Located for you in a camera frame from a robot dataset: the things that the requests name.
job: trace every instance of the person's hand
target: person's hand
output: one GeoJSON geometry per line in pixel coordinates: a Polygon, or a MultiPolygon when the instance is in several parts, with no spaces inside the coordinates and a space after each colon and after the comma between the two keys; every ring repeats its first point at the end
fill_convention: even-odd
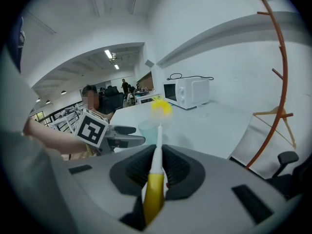
{"type": "Polygon", "coordinates": [[[88,109],[92,111],[94,109],[94,106],[88,103],[88,109]]]}
{"type": "Polygon", "coordinates": [[[94,107],[92,107],[92,108],[90,109],[90,111],[92,111],[93,113],[98,114],[98,111],[97,111],[94,107]]]}

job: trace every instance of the black hair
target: black hair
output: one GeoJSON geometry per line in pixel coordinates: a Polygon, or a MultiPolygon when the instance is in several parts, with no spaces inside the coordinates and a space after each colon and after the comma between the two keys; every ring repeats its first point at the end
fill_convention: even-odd
{"type": "Polygon", "coordinates": [[[97,92],[97,87],[95,85],[86,85],[83,90],[82,90],[82,96],[83,97],[88,97],[88,91],[93,91],[94,93],[98,93],[97,92]]]}

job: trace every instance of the standing person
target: standing person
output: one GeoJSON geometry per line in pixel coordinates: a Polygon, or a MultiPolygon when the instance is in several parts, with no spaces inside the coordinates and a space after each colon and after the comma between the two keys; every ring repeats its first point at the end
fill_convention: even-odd
{"type": "Polygon", "coordinates": [[[128,97],[128,83],[125,81],[125,79],[122,79],[122,85],[123,93],[125,94],[124,100],[128,97]]]}

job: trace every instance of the black cable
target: black cable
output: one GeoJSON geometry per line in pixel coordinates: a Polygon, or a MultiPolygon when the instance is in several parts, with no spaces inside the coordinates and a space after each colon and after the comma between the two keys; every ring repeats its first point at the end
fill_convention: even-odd
{"type": "Polygon", "coordinates": [[[173,74],[170,75],[169,78],[167,78],[167,80],[176,80],[176,79],[191,78],[191,77],[201,77],[201,78],[207,78],[209,80],[214,80],[213,77],[204,77],[204,76],[187,76],[187,77],[182,77],[181,73],[173,73],[173,74]],[[178,78],[171,78],[171,76],[173,76],[173,75],[181,75],[181,76],[178,77],[178,78]]]}

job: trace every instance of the black rubber pad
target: black rubber pad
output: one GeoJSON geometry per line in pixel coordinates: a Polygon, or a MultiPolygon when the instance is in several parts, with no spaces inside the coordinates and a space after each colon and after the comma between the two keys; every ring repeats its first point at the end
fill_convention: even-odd
{"type": "Polygon", "coordinates": [[[77,166],[77,167],[73,167],[73,168],[69,168],[69,172],[71,174],[77,174],[77,173],[81,173],[87,170],[92,169],[92,167],[90,165],[82,165],[82,166],[77,166]]]}
{"type": "Polygon", "coordinates": [[[162,153],[162,165],[169,184],[165,200],[190,197],[205,180],[203,165],[168,145],[162,146],[162,153]]]}
{"type": "Polygon", "coordinates": [[[110,169],[109,176],[113,184],[122,194],[139,196],[147,182],[151,169],[156,145],[147,146],[142,151],[132,155],[110,169]]]}
{"type": "Polygon", "coordinates": [[[240,185],[232,188],[232,191],[244,205],[256,224],[271,216],[272,211],[253,193],[247,185],[240,185]]]}

